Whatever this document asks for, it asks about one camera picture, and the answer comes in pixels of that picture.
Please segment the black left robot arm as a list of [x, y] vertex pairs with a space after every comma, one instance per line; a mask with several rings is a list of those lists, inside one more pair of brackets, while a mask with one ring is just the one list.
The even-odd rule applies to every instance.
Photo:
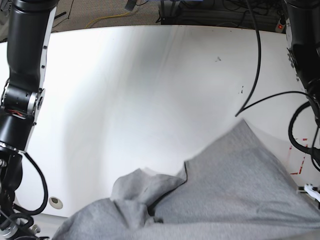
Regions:
[[286, 0], [288, 50], [305, 91], [320, 101], [320, 2]]

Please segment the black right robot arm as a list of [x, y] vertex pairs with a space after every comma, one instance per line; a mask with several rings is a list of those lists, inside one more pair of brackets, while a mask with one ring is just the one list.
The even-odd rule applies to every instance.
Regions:
[[46, 208], [49, 193], [43, 174], [43, 201], [35, 210], [15, 203], [22, 159], [44, 100], [43, 87], [56, 0], [14, 0], [7, 35], [9, 77], [0, 98], [0, 235], [6, 240], [35, 240], [35, 215]]

